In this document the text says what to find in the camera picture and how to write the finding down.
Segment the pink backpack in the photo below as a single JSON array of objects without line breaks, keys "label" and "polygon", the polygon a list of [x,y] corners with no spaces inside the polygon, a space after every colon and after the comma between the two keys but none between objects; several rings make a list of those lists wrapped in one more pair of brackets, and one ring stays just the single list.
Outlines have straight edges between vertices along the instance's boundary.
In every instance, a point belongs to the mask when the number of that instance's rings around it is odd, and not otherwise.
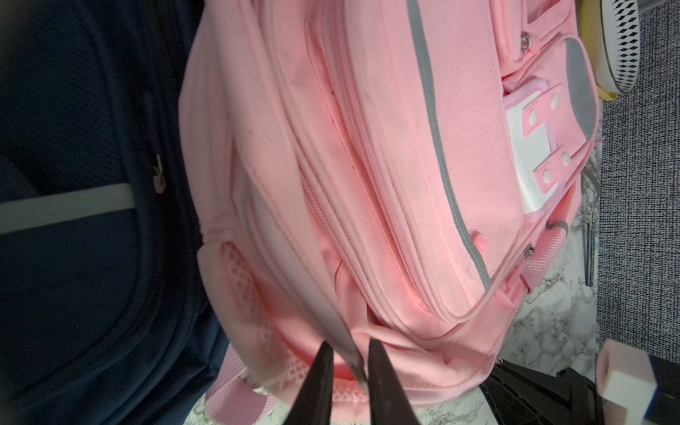
[{"label": "pink backpack", "polygon": [[368,419],[370,338],[414,407],[489,375],[581,202],[576,32],[573,0],[206,3],[180,131],[232,344],[213,418],[292,403],[323,340],[337,421]]}]

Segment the black object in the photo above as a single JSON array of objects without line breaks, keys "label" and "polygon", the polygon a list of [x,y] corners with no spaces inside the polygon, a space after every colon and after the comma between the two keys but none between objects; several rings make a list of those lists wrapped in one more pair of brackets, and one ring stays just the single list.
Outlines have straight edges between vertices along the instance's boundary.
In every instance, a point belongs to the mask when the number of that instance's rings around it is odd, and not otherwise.
[{"label": "black object", "polygon": [[603,425],[595,384],[567,368],[557,377],[500,361],[480,386],[499,425]]},{"label": "black object", "polygon": [[[333,406],[333,350],[323,342],[284,425],[327,425]],[[372,425],[418,425],[382,342],[369,343],[369,402]]]},{"label": "black object", "polygon": [[369,402],[372,425],[418,425],[385,347],[377,339],[369,343]]},{"label": "black object", "polygon": [[332,395],[333,349],[324,341],[284,425],[329,424]]},{"label": "black object", "polygon": [[3,7],[0,202],[120,183],[135,200],[135,209],[0,235],[3,419],[181,424],[216,378],[228,341],[199,277],[177,127],[201,8]]},{"label": "black object", "polygon": [[658,425],[676,425],[680,418],[680,364],[649,356],[657,390],[645,419]]}]

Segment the zipper pull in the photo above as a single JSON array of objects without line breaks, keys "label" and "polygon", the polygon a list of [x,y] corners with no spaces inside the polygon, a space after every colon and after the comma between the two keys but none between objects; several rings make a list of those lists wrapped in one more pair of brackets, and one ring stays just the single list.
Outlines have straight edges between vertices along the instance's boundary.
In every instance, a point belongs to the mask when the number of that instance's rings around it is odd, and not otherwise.
[{"label": "zipper pull", "polygon": [[520,39],[520,49],[522,49],[522,54],[525,54],[531,49],[531,45],[533,44],[533,39],[531,37],[531,34],[527,32],[522,33],[522,38]]},{"label": "zipper pull", "polygon": [[524,256],[524,258],[529,258],[532,255],[534,255],[535,252],[536,250],[534,249],[534,247],[532,247],[531,245],[527,245],[526,248],[524,248],[524,253],[522,255]]},{"label": "zipper pull", "polygon": [[154,189],[156,189],[156,193],[160,194],[165,192],[167,182],[163,175],[163,162],[160,160],[159,154],[156,154],[156,161],[158,162],[158,166],[154,167],[154,171],[156,172],[156,175],[154,176]]}]

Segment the blue object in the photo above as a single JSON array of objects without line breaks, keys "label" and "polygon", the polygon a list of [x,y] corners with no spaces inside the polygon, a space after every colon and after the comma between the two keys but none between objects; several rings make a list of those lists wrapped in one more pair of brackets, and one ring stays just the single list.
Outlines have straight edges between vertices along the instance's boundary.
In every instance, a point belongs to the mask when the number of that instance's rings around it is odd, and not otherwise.
[{"label": "blue object", "polygon": [[0,22],[0,202],[127,182],[135,208],[0,235],[0,410],[181,424],[228,345],[198,272],[177,127],[202,4],[17,4]]}]

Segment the backpack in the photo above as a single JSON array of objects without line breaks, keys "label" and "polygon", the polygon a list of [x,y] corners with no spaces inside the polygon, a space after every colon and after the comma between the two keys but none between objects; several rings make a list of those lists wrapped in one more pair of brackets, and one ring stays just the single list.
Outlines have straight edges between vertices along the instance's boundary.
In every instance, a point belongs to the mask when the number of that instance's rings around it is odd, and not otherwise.
[{"label": "backpack", "polygon": [[214,418],[256,420],[252,382],[292,404],[323,340],[335,421],[368,419],[370,338],[414,408],[485,380],[581,202],[599,105],[576,32],[571,0],[207,4],[180,135],[245,365]]},{"label": "backpack", "polygon": [[228,341],[177,127],[201,9],[47,0],[3,16],[3,419],[181,424],[217,378]]}]

